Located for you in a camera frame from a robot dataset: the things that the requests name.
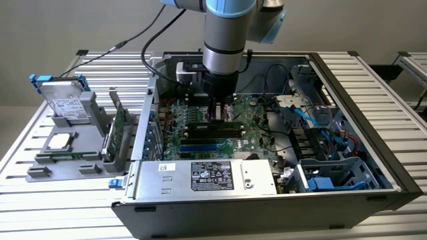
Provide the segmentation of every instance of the power supply label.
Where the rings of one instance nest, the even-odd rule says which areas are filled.
[[[82,106],[78,98],[54,99],[58,110],[62,116],[68,120],[88,119],[87,111]]]
[[[234,190],[233,163],[230,161],[192,162],[191,189],[194,191]]]

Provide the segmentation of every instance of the sticker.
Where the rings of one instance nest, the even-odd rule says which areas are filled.
[[[235,187],[231,162],[192,162],[191,189],[194,191],[234,190]]]
[[[159,172],[175,171],[175,163],[162,163],[159,164]]]
[[[88,119],[86,109],[78,98],[54,99],[56,110],[68,120]]]

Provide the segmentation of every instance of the green circuit board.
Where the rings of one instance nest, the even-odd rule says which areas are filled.
[[[183,101],[175,101],[170,105],[168,118],[172,126],[166,127],[164,131],[164,149],[163,160],[210,160],[210,159],[238,159],[241,156],[258,154],[259,159],[269,159],[274,162],[278,158],[275,152],[267,151],[261,145],[261,138],[267,143],[271,134],[261,130],[254,123],[254,116],[263,116],[263,109],[259,105],[251,106],[250,102],[257,98],[242,95],[234,100],[233,106],[226,107],[226,121],[242,122],[245,134],[241,138],[216,139],[216,150],[211,151],[180,151],[182,140],[184,136],[184,127],[187,123],[207,122],[207,107],[188,106]]]

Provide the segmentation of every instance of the motherboard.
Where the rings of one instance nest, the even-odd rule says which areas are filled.
[[[210,132],[194,134],[192,128],[203,128],[208,124],[208,107],[198,106],[183,99],[178,99],[160,108],[159,118],[163,125],[164,151],[163,160],[210,160],[210,159],[247,159],[251,156],[269,159],[273,163],[278,159],[274,151],[273,135],[263,131],[254,117],[259,116],[259,126],[270,130],[269,123],[263,121],[265,109],[258,98],[239,95],[226,106],[225,122],[218,127],[219,137],[225,129],[238,129],[237,132],[225,131],[233,137],[210,138]]]

